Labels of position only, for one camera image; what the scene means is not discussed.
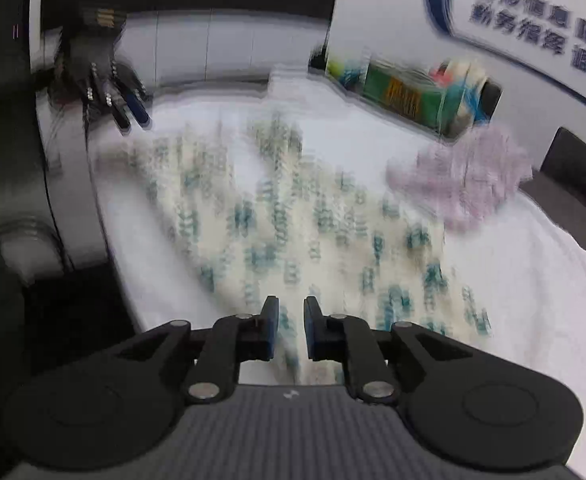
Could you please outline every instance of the silver screw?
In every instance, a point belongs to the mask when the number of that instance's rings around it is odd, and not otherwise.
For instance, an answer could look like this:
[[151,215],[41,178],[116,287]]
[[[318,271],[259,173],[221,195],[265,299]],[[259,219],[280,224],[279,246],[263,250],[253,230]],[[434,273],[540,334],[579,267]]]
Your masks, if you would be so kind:
[[374,397],[374,399],[390,397],[393,395],[394,390],[394,387],[386,381],[371,381],[362,387],[362,391],[368,396]]
[[213,383],[195,383],[189,386],[189,395],[196,399],[212,399],[219,393],[219,387]]

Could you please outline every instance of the white table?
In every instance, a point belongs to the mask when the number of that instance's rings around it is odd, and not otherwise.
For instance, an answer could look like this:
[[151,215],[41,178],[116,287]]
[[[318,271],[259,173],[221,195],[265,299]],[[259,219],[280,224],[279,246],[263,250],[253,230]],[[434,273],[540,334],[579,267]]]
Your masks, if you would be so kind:
[[[273,107],[295,116],[305,152],[352,171],[375,192],[386,189],[388,158],[410,165],[434,142],[419,128],[370,113],[327,83],[303,76],[273,78],[264,98],[201,92],[172,97],[154,105],[150,132],[134,128],[131,137],[178,132],[187,120],[198,131],[214,132],[220,119],[238,186],[254,190],[262,170],[238,133],[248,114]],[[92,154],[111,142],[122,142],[114,126],[94,131]],[[204,328],[226,316],[164,235],[142,188],[113,173],[97,174],[96,184],[109,245],[139,327],[180,318]],[[444,258],[488,310],[493,336],[484,349],[563,381],[580,398],[585,425],[569,465],[586,478],[586,251],[517,193],[478,230],[447,234]],[[241,380],[275,381],[268,367],[253,364],[243,365]]]

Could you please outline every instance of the white wall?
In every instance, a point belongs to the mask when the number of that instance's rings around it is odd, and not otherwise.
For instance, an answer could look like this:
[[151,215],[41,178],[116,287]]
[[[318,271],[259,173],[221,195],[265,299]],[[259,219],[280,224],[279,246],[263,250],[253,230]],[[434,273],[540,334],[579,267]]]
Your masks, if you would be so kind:
[[[524,62],[586,94],[586,75],[570,66],[570,51],[579,43],[572,24],[586,19],[586,0],[551,0],[572,11],[566,52],[553,59],[548,51],[470,23],[473,0],[452,0],[452,16],[458,31],[474,35],[490,46]],[[366,59],[375,54],[394,62],[437,66],[444,59],[479,62],[503,88],[494,114],[508,124],[519,142],[539,166],[560,126],[586,142],[586,106],[559,88],[506,60],[438,34],[427,15],[424,0],[336,0],[329,33],[329,53],[340,59]]]

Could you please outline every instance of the cream cloth with teal pattern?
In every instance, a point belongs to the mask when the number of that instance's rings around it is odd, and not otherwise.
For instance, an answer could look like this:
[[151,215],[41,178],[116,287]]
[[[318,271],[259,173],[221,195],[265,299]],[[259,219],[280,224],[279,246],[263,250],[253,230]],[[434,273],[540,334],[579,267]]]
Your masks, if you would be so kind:
[[359,316],[380,330],[409,320],[470,344],[486,335],[486,311],[440,262],[441,224],[415,223],[391,196],[302,156],[301,133],[279,116],[255,120],[247,135],[268,166],[254,196],[235,186],[227,147],[188,128],[123,142],[99,164],[119,161],[142,177],[171,240],[229,314],[255,314],[267,296],[279,298],[282,372],[302,384],[341,380],[336,363],[307,358],[309,295],[325,315]]

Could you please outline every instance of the ribbed gray surface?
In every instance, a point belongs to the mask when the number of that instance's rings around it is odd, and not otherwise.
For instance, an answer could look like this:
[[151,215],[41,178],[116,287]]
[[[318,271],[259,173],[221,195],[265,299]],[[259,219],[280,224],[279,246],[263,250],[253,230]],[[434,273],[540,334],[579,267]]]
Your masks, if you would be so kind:
[[570,470],[497,475],[466,470],[422,449],[391,409],[341,386],[238,386],[193,406],[160,446],[123,466],[59,473],[21,465],[8,480],[576,480]]

